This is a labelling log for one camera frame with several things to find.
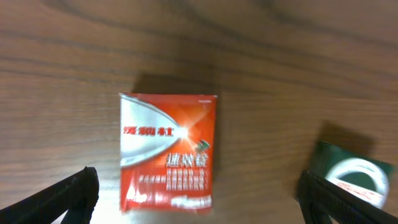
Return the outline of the red medicine box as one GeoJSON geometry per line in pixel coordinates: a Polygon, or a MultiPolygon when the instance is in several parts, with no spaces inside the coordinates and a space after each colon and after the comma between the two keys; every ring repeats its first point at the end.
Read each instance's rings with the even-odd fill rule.
{"type": "Polygon", "coordinates": [[[216,95],[120,93],[120,209],[213,207],[216,95]]]}

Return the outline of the dark green round-logo box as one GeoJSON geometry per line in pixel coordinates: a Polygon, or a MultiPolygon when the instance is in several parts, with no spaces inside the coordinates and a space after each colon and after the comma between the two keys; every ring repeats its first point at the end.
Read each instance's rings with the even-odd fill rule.
{"type": "Polygon", "coordinates": [[[394,166],[319,141],[310,159],[310,171],[382,209],[390,190],[394,166]]]}

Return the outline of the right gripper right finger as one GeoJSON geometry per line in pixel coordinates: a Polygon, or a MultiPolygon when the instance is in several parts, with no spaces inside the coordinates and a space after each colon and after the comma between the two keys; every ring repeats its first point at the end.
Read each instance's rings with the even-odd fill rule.
{"type": "Polygon", "coordinates": [[[298,180],[297,201],[306,224],[397,224],[397,217],[309,170],[298,180]]]}

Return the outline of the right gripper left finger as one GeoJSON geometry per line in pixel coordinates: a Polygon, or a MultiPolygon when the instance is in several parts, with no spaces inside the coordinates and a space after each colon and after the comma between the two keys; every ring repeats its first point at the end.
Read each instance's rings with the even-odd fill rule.
{"type": "Polygon", "coordinates": [[[62,223],[88,224],[99,199],[94,167],[83,170],[1,209],[2,224],[46,224],[64,215],[62,223]]]}

